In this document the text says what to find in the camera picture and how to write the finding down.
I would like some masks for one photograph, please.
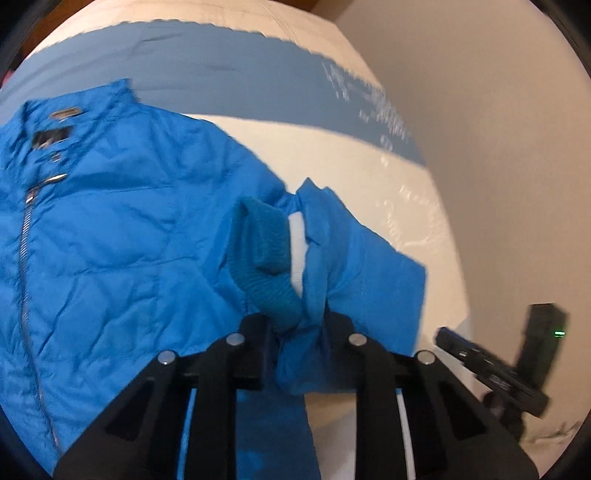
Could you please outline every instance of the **black mount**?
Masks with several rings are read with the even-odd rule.
[[[327,311],[324,323],[334,388],[357,392],[356,480],[407,480],[409,455],[417,479],[538,478],[511,434],[433,353],[390,353],[341,314]],[[235,480],[236,389],[263,387],[273,341],[260,314],[244,318],[239,333],[198,355],[161,352],[66,452],[54,478],[175,479],[197,388],[184,478]]]

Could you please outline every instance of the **bed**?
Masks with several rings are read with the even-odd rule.
[[[428,166],[334,24],[267,0],[95,0],[0,90],[0,124],[29,99],[121,78],[141,102],[216,123],[289,190],[306,177],[331,187],[361,223],[424,264],[418,348],[434,348],[443,325],[470,337],[460,262]],[[323,478],[352,478],[353,398],[313,394],[307,406]]]

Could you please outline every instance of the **metal screw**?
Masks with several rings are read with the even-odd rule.
[[[238,346],[244,343],[244,335],[241,333],[231,333],[226,337],[226,343],[230,346]]]
[[[367,337],[365,335],[361,335],[360,333],[352,333],[349,335],[349,343],[353,346],[363,346],[367,342]]]
[[[158,362],[163,365],[169,365],[174,362],[177,358],[177,354],[172,350],[163,350],[158,354]]]
[[[417,353],[417,360],[423,365],[431,365],[435,362],[435,355],[431,350],[421,350]]]

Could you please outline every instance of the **metal zipper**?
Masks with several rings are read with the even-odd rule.
[[[27,197],[25,199],[25,216],[22,222],[21,229],[20,260],[18,269],[21,284],[21,331],[25,342],[25,350],[27,351],[27,356],[35,377],[35,396],[37,397],[37,401],[39,402],[41,412],[47,420],[53,445],[56,448],[58,455],[60,456],[63,454],[63,451],[60,447],[60,439],[57,436],[56,428],[53,424],[51,416],[49,415],[49,412],[47,411],[47,406],[45,404],[45,397],[43,395],[43,389],[41,388],[41,378],[39,376],[39,371],[37,370],[37,367],[35,365],[33,346],[31,344],[31,335],[28,327],[29,317],[27,299],[27,239],[29,236],[29,229],[31,227],[31,215],[33,214],[33,205],[35,203],[37,193],[44,186],[62,181],[66,177],[67,174],[65,173],[49,177],[35,185],[33,188],[29,189],[29,191],[27,191]]]

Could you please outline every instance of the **wall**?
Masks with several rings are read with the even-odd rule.
[[[591,82],[527,0],[321,0],[406,119],[460,253],[476,341],[513,361],[530,303],[571,315],[528,441],[591,406]],[[544,442],[551,443],[548,450]],[[527,444],[542,471],[566,443]]]

